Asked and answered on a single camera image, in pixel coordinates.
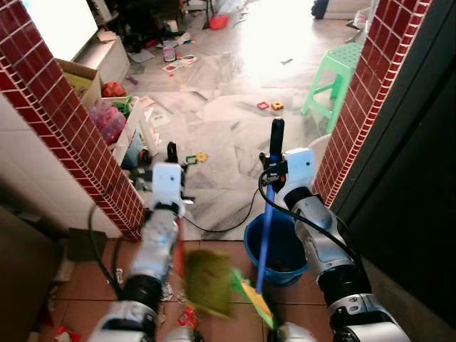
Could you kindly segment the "blue handled green broom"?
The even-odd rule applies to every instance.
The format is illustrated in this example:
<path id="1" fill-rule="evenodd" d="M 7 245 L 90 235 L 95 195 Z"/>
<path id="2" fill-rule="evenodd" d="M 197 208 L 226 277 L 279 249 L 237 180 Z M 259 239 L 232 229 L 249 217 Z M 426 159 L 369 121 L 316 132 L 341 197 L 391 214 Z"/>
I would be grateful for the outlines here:
<path id="1" fill-rule="evenodd" d="M 265 201 L 264 213 L 260 217 L 261 234 L 260 234 L 260 249 L 259 257 L 257 258 L 257 272 L 254 286 L 251 286 L 247 279 L 242 277 L 239 270 L 232 270 L 230 288 L 244 296 L 249 303 L 254 307 L 258 315 L 268 329 L 274 330 L 278 326 L 278 318 L 271 310 L 269 302 L 265 299 L 264 290 L 269 274 L 269 245 L 271 238 L 271 226 L 273 226 L 274 212 L 274 196 L 276 192 L 273 186 L 268 185 L 265 180 L 261 183 L 260 195 Z"/>

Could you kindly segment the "red handled olive dustpan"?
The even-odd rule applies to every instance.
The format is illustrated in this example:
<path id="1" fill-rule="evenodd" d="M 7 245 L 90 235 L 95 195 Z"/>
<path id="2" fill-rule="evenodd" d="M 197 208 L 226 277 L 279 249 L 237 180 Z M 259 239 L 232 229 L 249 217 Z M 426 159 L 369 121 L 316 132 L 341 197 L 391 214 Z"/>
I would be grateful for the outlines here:
<path id="1" fill-rule="evenodd" d="M 232 265 L 230 256 L 212 249 L 187 249 L 183 239 L 185 220 L 176 219 L 178 237 L 174 267 L 182 278 L 185 301 L 195 311 L 232 317 Z"/>

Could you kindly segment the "white bucket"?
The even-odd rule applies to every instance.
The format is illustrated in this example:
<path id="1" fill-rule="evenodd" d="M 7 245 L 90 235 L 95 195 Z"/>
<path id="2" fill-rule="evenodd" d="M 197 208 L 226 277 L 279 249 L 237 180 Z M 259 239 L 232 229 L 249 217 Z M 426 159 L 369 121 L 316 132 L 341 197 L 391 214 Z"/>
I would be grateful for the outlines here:
<path id="1" fill-rule="evenodd" d="M 315 166 L 316 172 L 319 172 L 321 168 L 323 156 L 325 156 L 326 151 L 328 150 L 328 143 L 330 140 L 331 134 L 326 134 L 315 139 L 309 144 L 309 146 L 307 146 L 310 150 L 313 150 L 313 153 L 315 153 L 315 162 L 313 163 L 313 166 Z"/>

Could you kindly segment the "pink plastic bag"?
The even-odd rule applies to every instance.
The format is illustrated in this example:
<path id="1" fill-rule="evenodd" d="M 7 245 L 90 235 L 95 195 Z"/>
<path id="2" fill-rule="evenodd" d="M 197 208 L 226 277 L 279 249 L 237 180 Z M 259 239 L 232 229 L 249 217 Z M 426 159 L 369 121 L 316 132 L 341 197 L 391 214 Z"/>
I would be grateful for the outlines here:
<path id="1" fill-rule="evenodd" d="M 110 100 L 97 100 L 88 111 L 89 118 L 100 131 L 102 140 L 107 145 L 118 141 L 127 123 L 127 118 L 118 105 L 123 104 Z"/>

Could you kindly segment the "blue plastic bucket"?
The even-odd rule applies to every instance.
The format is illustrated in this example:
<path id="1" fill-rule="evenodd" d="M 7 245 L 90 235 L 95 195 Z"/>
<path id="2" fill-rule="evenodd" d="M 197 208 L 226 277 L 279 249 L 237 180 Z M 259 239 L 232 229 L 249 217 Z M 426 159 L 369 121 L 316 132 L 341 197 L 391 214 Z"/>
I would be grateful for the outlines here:
<path id="1" fill-rule="evenodd" d="M 271 214 L 265 267 L 259 270 L 261 248 L 263 247 L 264 222 L 266 215 L 260 214 L 247 225 L 244 231 L 244 246 L 254 265 L 252 284 L 271 286 L 293 286 L 309 265 L 302 242 L 294 231 L 294 219 L 287 214 Z"/>

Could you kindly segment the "red ball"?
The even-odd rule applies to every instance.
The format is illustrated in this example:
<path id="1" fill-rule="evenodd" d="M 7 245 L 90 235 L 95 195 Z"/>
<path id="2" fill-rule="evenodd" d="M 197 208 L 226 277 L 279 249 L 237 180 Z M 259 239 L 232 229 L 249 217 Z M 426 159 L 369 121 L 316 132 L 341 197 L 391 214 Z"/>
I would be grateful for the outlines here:
<path id="1" fill-rule="evenodd" d="M 118 82 L 107 82 L 101 86 L 102 98 L 121 98 L 127 97 L 126 89 Z"/>

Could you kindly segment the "green plastic stool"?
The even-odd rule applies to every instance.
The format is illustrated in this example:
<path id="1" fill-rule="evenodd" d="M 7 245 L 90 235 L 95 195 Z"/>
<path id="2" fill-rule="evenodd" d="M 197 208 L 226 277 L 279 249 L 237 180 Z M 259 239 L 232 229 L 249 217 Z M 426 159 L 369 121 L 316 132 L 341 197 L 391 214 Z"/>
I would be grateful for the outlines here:
<path id="1" fill-rule="evenodd" d="M 336 126 L 346 99 L 351 81 L 354 78 L 356 65 L 361 58 L 361 43 L 345 43 L 326 52 L 317 68 L 315 78 L 306 97 L 305 107 L 301 114 L 316 112 L 328 121 L 326 134 L 330 134 Z M 328 105 L 320 104 L 316 97 L 329 92 Z"/>

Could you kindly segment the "white low cabinet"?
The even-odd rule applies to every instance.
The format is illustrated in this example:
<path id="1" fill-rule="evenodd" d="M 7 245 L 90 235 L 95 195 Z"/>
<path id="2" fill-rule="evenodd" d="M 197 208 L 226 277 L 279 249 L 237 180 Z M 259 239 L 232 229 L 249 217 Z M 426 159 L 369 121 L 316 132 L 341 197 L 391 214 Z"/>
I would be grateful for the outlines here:
<path id="1" fill-rule="evenodd" d="M 101 41 L 97 37 L 89 40 L 71 62 L 93 69 L 102 83 L 123 84 L 130 69 L 130 59 L 120 37 L 110 41 Z"/>

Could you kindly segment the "brown cardboard box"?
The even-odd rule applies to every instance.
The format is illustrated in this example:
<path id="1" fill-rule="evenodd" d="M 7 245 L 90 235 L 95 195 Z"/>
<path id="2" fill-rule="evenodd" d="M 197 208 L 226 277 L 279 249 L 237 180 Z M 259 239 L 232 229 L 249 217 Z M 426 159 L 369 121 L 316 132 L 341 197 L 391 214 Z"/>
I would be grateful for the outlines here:
<path id="1" fill-rule="evenodd" d="M 78 99 L 81 101 L 84 108 L 91 110 L 95 102 L 101 98 L 101 80 L 98 72 L 83 66 L 59 58 L 55 59 L 58 65 L 64 72 L 66 79 L 71 83 L 77 93 Z"/>

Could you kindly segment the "red plastic basin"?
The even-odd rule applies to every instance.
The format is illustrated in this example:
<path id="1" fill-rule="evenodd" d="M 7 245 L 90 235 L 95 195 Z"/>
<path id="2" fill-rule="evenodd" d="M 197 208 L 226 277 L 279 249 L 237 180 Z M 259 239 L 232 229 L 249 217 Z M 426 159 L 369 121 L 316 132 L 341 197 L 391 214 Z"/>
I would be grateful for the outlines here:
<path id="1" fill-rule="evenodd" d="M 228 23 L 230 23 L 230 21 L 230 16 L 226 16 L 226 14 L 219 14 L 218 16 L 213 16 L 211 19 L 209 19 L 208 27 L 211 30 L 225 29 L 225 27 L 228 26 Z"/>

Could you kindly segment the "red wrapper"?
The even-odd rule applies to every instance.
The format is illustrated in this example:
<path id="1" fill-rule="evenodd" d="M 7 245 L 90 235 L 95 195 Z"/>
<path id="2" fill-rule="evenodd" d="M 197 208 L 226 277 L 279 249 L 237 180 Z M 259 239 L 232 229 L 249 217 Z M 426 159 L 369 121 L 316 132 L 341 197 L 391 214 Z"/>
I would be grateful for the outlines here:
<path id="1" fill-rule="evenodd" d="M 186 326 L 187 328 L 196 330 L 199 326 L 196 311 L 192 307 L 186 307 L 178 317 L 178 323 L 180 326 Z"/>
<path id="2" fill-rule="evenodd" d="M 54 333 L 54 342 L 81 342 L 82 336 L 65 326 L 59 326 Z"/>

